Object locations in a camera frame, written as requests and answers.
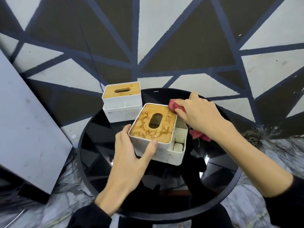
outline tissue box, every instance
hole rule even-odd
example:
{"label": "tissue box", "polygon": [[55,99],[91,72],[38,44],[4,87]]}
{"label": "tissue box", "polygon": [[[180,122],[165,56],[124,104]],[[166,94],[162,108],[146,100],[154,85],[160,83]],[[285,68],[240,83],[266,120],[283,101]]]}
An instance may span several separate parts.
{"label": "tissue box", "polygon": [[129,136],[137,156],[142,156],[148,143],[158,140],[155,161],[180,165],[186,150],[188,127],[167,105],[147,103],[134,121]]}
{"label": "tissue box", "polygon": [[140,83],[107,85],[102,94],[103,111],[109,122],[135,120],[142,109]]}

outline red cloth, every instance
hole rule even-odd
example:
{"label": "red cloth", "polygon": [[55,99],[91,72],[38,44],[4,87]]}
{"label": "red cloth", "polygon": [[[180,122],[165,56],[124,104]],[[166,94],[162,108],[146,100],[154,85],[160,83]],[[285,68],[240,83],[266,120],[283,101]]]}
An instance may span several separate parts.
{"label": "red cloth", "polygon": [[[175,113],[175,109],[181,109],[182,111],[186,112],[184,107],[179,106],[179,105],[176,104],[174,101],[175,101],[175,99],[171,99],[171,100],[169,101],[169,109],[170,109],[172,112]],[[199,132],[199,131],[193,129],[193,128],[192,128],[191,126],[189,126],[188,124],[187,124],[187,126],[188,126],[188,129],[189,129],[189,133],[191,134],[191,136],[192,136],[193,139],[201,138],[201,139],[203,139],[203,140],[205,140],[205,141],[208,141],[208,142],[211,141],[211,139],[210,139],[206,134],[203,134],[203,133],[201,133],[201,132]]]}

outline white cable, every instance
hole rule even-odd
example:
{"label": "white cable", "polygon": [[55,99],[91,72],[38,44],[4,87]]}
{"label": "white cable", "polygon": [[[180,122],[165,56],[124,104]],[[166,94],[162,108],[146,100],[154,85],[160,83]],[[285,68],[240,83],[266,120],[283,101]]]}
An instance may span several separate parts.
{"label": "white cable", "polygon": [[6,227],[4,228],[8,228],[17,218],[19,218],[19,216],[25,211],[25,209],[23,211],[20,212],[20,214],[18,214],[18,216],[16,218],[14,218],[13,221],[11,221],[9,224],[6,225]]}

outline hand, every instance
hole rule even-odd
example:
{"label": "hand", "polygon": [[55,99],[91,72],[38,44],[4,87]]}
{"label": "hand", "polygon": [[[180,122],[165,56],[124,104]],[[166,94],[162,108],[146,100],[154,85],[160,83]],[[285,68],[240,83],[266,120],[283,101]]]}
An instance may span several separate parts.
{"label": "hand", "polygon": [[112,216],[125,198],[138,186],[157,148],[152,140],[143,156],[138,159],[128,136],[131,125],[127,125],[115,136],[115,155],[105,189],[97,196],[95,203]]}
{"label": "hand", "polygon": [[232,123],[221,116],[213,102],[199,98],[196,92],[192,92],[189,99],[176,99],[175,103],[184,107],[186,113],[181,109],[175,109],[175,112],[193,129],[212,140],[216,141],[223,131],[235,130]]}

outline oval opening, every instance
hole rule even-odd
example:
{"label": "oval opening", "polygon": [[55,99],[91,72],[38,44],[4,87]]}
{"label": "oval opening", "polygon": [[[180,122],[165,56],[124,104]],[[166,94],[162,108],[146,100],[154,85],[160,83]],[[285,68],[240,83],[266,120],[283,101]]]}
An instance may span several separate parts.
{"label": "oval opening", "polygon": [[149,127],[151,129],[156,129],[159,127],[161,124],[161,120],[163,119],[163,115],[160,113],[156,113],[152,116],[150,122],[149,122]]}
{"label": "oval opening", "polygon": [[122,93],[122,92],[128,92],[128,91],[130,91],[131,89],[130,88],[124,88],[124,89],[117,89],[117,90],[115,90],[114,92],[115,93]]}

